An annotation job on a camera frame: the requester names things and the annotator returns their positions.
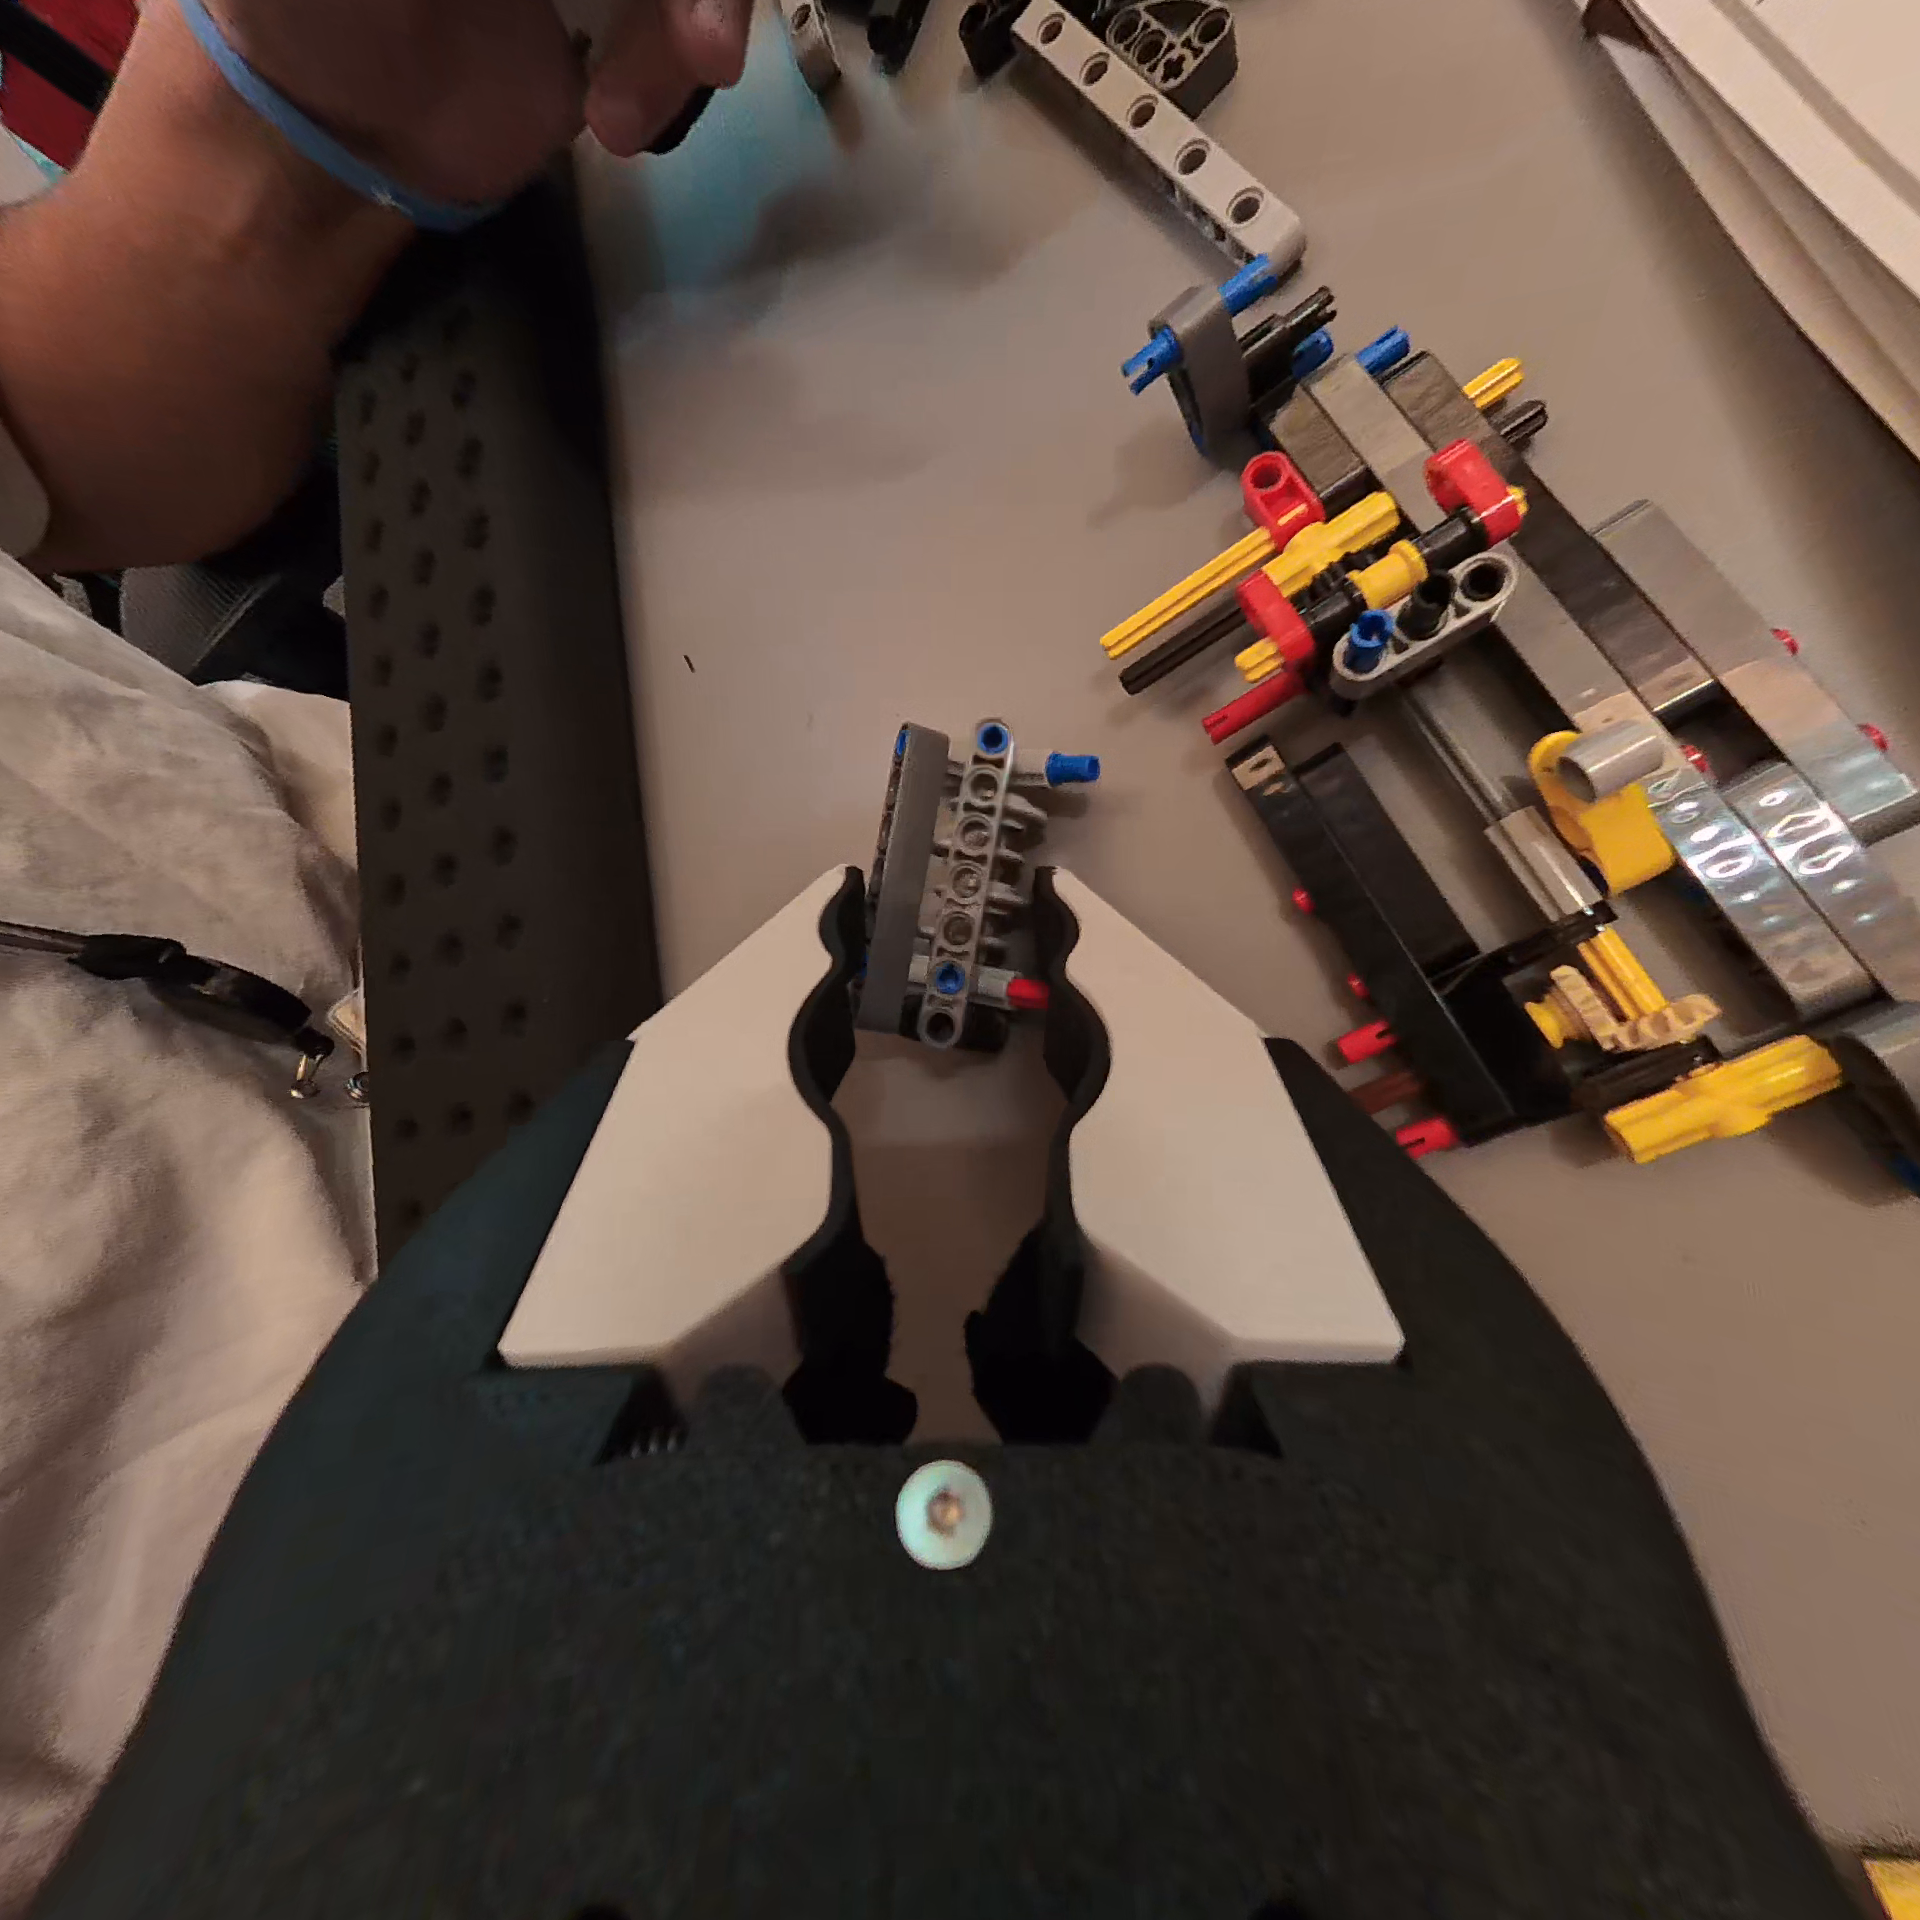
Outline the long light grey lego beam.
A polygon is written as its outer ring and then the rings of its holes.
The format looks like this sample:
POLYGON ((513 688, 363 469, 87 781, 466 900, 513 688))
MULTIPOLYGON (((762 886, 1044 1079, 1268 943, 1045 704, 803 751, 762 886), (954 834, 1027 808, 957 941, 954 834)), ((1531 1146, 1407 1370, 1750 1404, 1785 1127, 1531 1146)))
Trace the long light grey lego beam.
POLYGON ((1026 4, 1012 39, 1015 71, 1065 104, 1078 134, 1123 156, 1235 266, 1268 260, 1280 279, 1300 266, 1309 237, 1297 210, 1068 8, 1026 4))

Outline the person's left hand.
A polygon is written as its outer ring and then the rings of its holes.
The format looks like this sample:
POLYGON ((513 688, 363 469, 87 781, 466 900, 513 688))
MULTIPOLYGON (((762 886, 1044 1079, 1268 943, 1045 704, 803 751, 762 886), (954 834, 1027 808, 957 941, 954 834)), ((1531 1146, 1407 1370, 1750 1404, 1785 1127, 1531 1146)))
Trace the person's left hand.
POLYGON ((212 3, 251 72, 424 200, 507 200, 582 134, 666 153, 736 85, 749 3, 212 3))

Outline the lego chassis assembly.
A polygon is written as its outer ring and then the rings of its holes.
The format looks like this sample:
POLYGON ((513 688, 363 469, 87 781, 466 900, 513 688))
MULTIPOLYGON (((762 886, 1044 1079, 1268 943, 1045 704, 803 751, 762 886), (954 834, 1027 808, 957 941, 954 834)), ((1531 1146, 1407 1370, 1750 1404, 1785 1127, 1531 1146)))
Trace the lego chassis assembly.
POLYGON ((1123 362, 1248 529, 1099 640, 1126 695, 1233 652, 1201 718, 1376 1010, 1411 1154, 1591 1117, 1648 1165, 1837 1098, 1915 1191, 1915 774, 1640 499, 1579 524, 1522 362, 1273 310, 1273 243, 1123 362))

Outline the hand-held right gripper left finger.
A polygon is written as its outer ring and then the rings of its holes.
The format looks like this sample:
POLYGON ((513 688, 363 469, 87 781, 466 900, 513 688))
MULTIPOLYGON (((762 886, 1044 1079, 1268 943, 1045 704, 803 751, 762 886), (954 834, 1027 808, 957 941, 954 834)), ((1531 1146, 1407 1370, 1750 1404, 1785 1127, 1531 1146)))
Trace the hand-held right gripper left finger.
POLYGON ((644 1021, 498 1340, 514 1370, 636 1364, 678 1404, 753 1367, 817 1445, 898 1445, 894 1291, 834 1098, 866 882, 831 869, 644 1021))

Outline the person's left forearm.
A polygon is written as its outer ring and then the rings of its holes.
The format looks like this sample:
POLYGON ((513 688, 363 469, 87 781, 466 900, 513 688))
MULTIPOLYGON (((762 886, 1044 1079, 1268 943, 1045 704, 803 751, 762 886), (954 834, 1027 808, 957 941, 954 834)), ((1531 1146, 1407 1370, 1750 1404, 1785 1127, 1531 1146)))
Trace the person's left forearm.
POLYGON ((4 556, 192 563, 295 486, 412 227, 297 155, 149 4, 80 161, 2 216, 4 556))

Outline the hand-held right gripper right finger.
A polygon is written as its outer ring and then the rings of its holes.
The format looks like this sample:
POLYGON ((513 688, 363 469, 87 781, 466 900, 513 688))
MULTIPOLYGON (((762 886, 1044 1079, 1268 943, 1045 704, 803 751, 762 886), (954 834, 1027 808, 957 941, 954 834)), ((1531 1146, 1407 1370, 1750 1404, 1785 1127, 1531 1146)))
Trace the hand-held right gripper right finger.
POLYGON ((1202 1422, 1256 1364, 1389 1364, 1405 1333, 1261 1027, 1068 869, 1029 927, 1060 1115, 1041 1212, 967 1319, 1006 1445, 1078 1445, 1170 1373, 1202 1422))

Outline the small lego beam assembly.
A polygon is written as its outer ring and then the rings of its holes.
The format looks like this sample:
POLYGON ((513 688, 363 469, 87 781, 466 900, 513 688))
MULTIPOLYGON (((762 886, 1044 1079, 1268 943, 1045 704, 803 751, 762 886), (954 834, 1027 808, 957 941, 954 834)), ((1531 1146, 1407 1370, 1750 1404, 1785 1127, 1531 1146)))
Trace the small lego beam assembly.
POLYGON ((960 740, 901 723, 866 882, 853 1027, 938 1051, 999 1051, 1048 986, 1027 927, 1060 793, 1102 777, 1096 753, 1037 753, 997 716, 960 740))

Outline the white shirt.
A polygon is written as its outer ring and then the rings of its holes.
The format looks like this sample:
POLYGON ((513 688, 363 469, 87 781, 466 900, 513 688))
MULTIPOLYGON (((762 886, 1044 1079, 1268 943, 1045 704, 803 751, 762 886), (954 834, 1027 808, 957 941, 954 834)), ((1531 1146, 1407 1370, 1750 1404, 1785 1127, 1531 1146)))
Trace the white shirt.
MULTIPOLYGON (((355 986, 348 710, 192 687, 2 565, 2 911, 355 986)), ((370 1121, 52 955, 2 984, 2 1901, 122 1752, 210 1537, 371 1272, 370 1121)))

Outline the instruction booklet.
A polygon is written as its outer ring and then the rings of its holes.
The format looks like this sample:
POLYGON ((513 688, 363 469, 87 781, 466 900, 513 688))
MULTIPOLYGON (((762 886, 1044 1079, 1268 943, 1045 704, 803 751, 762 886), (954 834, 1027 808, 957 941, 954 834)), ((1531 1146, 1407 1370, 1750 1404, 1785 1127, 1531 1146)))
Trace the instruction booklet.
POLYGON ((1573 12, 1773 300, 1918 451, 1918 4, 1573 12))

